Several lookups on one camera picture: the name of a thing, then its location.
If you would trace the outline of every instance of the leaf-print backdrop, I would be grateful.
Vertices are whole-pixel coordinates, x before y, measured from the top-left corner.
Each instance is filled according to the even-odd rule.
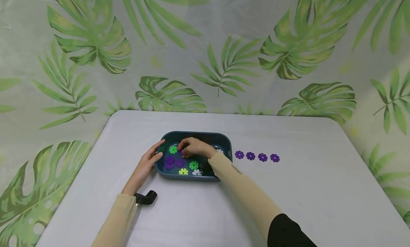
[[[0,247],[37,242],[122,109],[331,118],[410,225],[409,7],[0,0]]]

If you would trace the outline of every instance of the wrist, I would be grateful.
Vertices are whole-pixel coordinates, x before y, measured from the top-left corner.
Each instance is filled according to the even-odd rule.
[[[210,159],[210,158],[212,158],[216,153],[217,153],[217,151],[216,151],[212,146],[209,146],[209,147],[205,150],[204,155],[206,156],[206,158]]]

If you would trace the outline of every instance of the white tablecloth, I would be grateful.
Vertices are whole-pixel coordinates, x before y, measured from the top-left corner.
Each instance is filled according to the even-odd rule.
[[[225,134],[233,152],[277,153],[280,162],[234,158],[317,246],[401,247],[410,231],[340,126],[328,118],[120,111],[105,126],[38,247],[88,247],[141,155],[169,131]],[[265,246],[221,182],[151,177],[127,246]]]

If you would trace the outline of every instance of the purple snowflake block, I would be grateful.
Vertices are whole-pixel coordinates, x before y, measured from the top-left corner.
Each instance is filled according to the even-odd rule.
[[[265,155],[264,153],[260,153],[257,157],[259,158],[260,161],[263,161],[263,162],[268,160],[268,156]]]
[[[272,153],[270,155],[270,159],[274,162],[277,163],[278,161],[280,161],[280,157],[276,154],[276,153]]]
[[[166,163],[166,164],[165,164],[165,169],[171,170],[171,169],[173,169],[173,168],[174,168],[174,164],[173,164],[173,163]]]
[[[168,156],[168,157],[165,159],[165,163],[166,163],[166,164],[173,164],[174,161],[175,161],[175,157],[173,157],[173,156]]]
[[[185,165],[185,160],[184,160],[184,159],[178,159],[178,160],[176,161],[175,165],[176,165],[178,168],[182,168],[182,167]]]
[[[235,157],[238,159],[242,159],[243,157],[245,157],[245,155],[243,154],[242,151],[237,151],[235,152]]]
[[[248,158],[248,160],[253,161],[255,159],[255,154],[252,152],[247,152],[246,153],[246,158]]]

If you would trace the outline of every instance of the black plastic piece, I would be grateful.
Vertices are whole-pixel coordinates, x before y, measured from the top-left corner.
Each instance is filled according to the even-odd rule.
[[[147,195],[142,195],[139,193],[135,193],[136,202],[138,204],[145,204],[149,205],[152,204],[155,199],[157,198],[157,193],[153,190],[150,190]]]

